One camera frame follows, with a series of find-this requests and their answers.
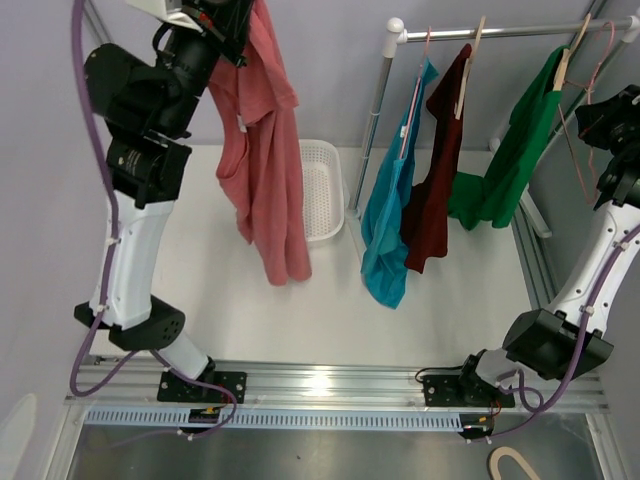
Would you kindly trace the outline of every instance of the pink shirt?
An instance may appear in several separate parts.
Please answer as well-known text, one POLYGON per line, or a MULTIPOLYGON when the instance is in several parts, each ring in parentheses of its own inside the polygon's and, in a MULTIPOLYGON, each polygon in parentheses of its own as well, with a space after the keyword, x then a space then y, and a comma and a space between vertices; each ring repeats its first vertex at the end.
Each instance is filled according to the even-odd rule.
POLYGON ((311 276, 302 217, 298 105, 264 0, 255 0, 244 50, 247 66, 221 58, 209 90, 224 126, 216 176, 237 210, 238 230, 254 242, 273 285, 311 276))

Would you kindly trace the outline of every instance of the black mounting plate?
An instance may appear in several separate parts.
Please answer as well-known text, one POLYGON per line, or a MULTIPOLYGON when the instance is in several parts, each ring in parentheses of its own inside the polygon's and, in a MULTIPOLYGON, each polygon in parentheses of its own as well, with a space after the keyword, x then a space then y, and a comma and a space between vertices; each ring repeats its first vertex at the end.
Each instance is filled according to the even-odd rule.
MULTIPOLYGON (((208 383, 226 388, 235 395, 238 404, 244 403, 247 386, 246 372, 220 372, 216 370, 213 374, 213 380, 208 383)), ((162 374, 157 399, 159 402, 178 403, 226 404, 231 402, 225 394, 183 382, 171 372, 162 374)))
POLYGON ((491 396, 479 390, 470 390, 460 384, 460 375, 423 375, 421 377, 424 401, 427 407, 515 407, 513 395, 496 390, 491 396))

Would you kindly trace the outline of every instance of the blue shirt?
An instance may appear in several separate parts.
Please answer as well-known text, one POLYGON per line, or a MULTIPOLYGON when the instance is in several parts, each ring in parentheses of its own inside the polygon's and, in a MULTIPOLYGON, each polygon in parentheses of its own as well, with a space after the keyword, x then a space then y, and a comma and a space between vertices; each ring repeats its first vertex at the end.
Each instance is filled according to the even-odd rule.
POLYGON ((409 107, 384 157, 373 192, 362 217, 362 238, 367 246, 362 259, 361 273, 367 289, 378 302, 396 308, 404 296, 407 267, 404 262, 409 253, 400 238, 402 209, 409 202, 413 171, 415 169, 414 147, 420 128, 420 111, 424 98, 424 87, 438 76, 438 71, 425 60, 418 87, 418 97, 414 104, 411 125, 405 135, 409 135, 405 156, 400 157, 403 127, 409 119, 409 107))

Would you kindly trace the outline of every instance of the gray floor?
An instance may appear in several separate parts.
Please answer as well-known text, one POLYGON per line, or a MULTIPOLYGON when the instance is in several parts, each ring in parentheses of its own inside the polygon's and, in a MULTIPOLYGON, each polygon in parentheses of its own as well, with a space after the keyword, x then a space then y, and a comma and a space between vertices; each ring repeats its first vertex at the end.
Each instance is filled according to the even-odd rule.
MULTIPOLYGON (((497 429, 522 418, 503 415, 497 429)), ((493 445, 446 433, 228 429, 193 443, 159 435, 108 448, 149 430, 85 427, 68 480, 488 479, 487 457, 500 445, 519 450, 543 480, 603 478, 581 415, 543 416, 493 445)), ((501 472, 527 479, 510 459, 501 472)))

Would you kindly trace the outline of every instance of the green shirt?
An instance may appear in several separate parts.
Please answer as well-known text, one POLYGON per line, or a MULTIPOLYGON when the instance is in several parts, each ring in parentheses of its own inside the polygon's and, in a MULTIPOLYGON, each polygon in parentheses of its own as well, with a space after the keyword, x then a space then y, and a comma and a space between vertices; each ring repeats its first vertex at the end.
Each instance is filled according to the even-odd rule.
POLYGON ((562 46, 547 59, 544 67, 511 113, 509 131, 495 153, 484 177, 458 172, 449 198, 449 216, 467 230, 480 220, 494 228, 509 225, 540 155, 547 146, 551 123, 562 92, 553 91, 562 46))

